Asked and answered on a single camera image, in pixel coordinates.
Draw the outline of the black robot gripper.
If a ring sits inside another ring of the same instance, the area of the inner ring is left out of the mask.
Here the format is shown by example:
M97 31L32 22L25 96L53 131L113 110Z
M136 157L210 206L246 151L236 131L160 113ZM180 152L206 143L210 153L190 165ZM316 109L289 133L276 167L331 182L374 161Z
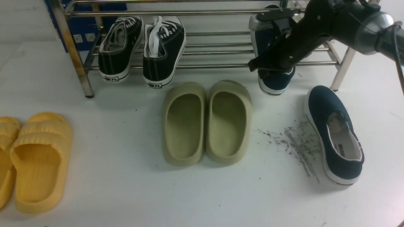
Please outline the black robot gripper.
M257 14L258 29L272 24L282 33L265 53L247 63L249 71L286 71L296 66L329 40L339 4L340 0L312 0L305 9L269 9ZM277 21L291 22L292 17L302 13L304 17L289 30L276 24Z

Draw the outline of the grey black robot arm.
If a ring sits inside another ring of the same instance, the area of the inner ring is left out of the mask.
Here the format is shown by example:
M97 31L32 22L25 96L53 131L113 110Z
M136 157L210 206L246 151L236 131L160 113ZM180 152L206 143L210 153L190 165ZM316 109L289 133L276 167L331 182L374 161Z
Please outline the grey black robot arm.
M363 55L381 53L395 62L400 85L403 86L402 22L381 11L378 4L365 0L311 0L304 10L265 8L249 21L251 33L274 29L278 35L267 50L248 62L250 71L263 71L263 76L285 73L329 40L348 47L339 66L337 84L346 72L353 52Z

